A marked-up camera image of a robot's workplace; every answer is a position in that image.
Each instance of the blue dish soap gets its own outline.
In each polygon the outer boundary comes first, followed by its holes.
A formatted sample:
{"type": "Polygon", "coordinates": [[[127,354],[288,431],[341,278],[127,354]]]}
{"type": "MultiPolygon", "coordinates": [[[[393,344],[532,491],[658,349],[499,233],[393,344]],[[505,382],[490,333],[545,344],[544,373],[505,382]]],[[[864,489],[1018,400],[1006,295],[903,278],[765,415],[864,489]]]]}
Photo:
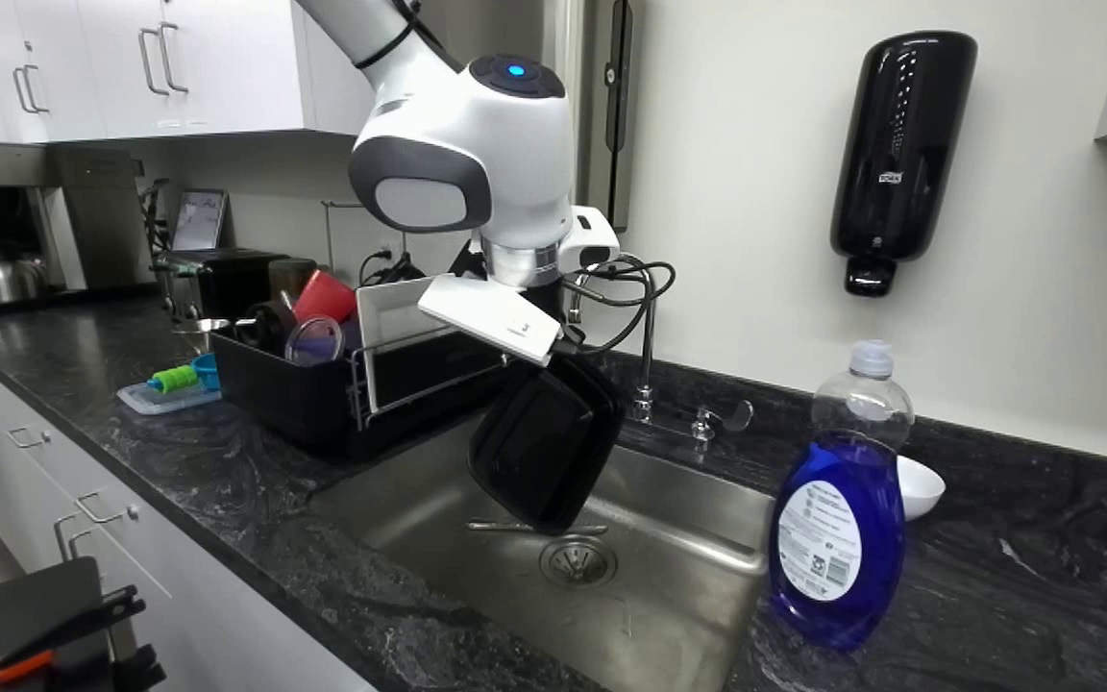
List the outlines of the blue dish soap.
{"type": "Polygon", "coordinates": [[[771,600],[826,649],[856,649],[903,568],[895,449],[910,436],[892,346],[856,344],[851,373],[815,395],[815,440],[783,481],[771,547],[771,600]]]}

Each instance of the cup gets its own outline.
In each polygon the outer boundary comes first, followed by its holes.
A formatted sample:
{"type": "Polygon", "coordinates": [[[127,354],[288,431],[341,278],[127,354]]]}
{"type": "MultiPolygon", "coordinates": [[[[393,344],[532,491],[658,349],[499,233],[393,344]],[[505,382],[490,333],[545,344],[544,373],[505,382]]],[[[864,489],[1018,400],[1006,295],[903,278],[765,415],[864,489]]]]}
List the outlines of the cup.
{"type": "Polygon", "coordinates": [[[299,289],[291,316],[295,316],[295,322],[309,322],[317,316],[326,316],[335,322],[350,322],[359,316],[359,291],[346,289],[335,272],[317,269],[309,278],[309,289],[299,289]]]}

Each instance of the black countertop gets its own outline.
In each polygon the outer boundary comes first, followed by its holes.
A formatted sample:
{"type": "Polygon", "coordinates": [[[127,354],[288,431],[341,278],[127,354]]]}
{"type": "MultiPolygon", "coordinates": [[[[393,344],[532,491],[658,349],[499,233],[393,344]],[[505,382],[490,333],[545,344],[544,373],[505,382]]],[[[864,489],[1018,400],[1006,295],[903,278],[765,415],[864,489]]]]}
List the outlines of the black countertop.
{"type": "MultiPolygon", "coordinates": [[[[309,504],[355,465],[264,436],[230,403],[141,419],[115,390],[190,363],[156,300],[0,316],[0,382],[376,687],[592,687],[475,606],[323,527],[309,504]]],[[[758,403],[712,473],[776,489],[804,395],[660,371],[658,394],[758,403]]],[[[673,449],[626,427],[631,445],[673,449]]],[[[950,497],[910,527],[895,603],[856,653],[823,653],[758,600],[726,687],[1107,687],[1107,463],[920,423],[950,497]]]]}

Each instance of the black soap dispenser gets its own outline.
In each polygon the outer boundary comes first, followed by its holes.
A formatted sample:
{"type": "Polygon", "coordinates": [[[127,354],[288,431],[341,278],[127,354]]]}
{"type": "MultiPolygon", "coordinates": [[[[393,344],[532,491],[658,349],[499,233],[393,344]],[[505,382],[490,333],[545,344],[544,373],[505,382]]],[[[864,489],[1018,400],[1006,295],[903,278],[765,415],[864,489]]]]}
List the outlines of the black soap dispenser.
{"type": "Polygon", "coordinates": [[[952,32],[895,35],[864,55],[832,248],[845,289],[890,295],[895,263],[929,248],[976,41],[952,32]]]}

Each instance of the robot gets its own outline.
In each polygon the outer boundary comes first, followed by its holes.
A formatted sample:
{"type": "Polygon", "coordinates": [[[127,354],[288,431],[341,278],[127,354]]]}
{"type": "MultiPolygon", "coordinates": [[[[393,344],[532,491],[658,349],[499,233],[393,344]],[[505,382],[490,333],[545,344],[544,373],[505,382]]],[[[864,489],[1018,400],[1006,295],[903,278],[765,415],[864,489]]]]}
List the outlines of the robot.
{"type": "Polygon", "coordinates": [[[350,153],[362,203],[408,233],[475,232],[484,278],[444,272],[419,308],[550,365],[562,322],[522,291],[608,269],[614,226],[575,203],[575,112],[554,69],[477,59],[455,69],[403,0],[299,0],[376,100],[350,153]]]}

